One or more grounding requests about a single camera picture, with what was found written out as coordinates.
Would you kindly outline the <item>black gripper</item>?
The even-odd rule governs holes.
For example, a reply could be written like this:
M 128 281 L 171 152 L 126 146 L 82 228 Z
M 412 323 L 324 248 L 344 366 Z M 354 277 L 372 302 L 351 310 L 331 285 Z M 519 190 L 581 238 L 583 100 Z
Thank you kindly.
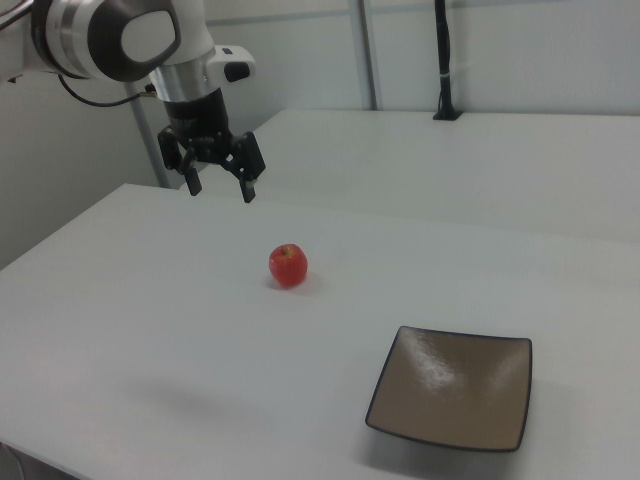
M 231 134 L 222 90 L 197 100 L 165 102 L 164 107 L 171 128 L 161 130 L 157 138 L 165 168 L 183 176 L 190 195 L 197 196 L 202 185 L 191 148 L 196 143 L 197 160 L 219 164 L 225 159 L 223 168 L 238 180 L 244 202 L 251 203 L 256 196 L 255 183 L 266 165 L 253 132 Z

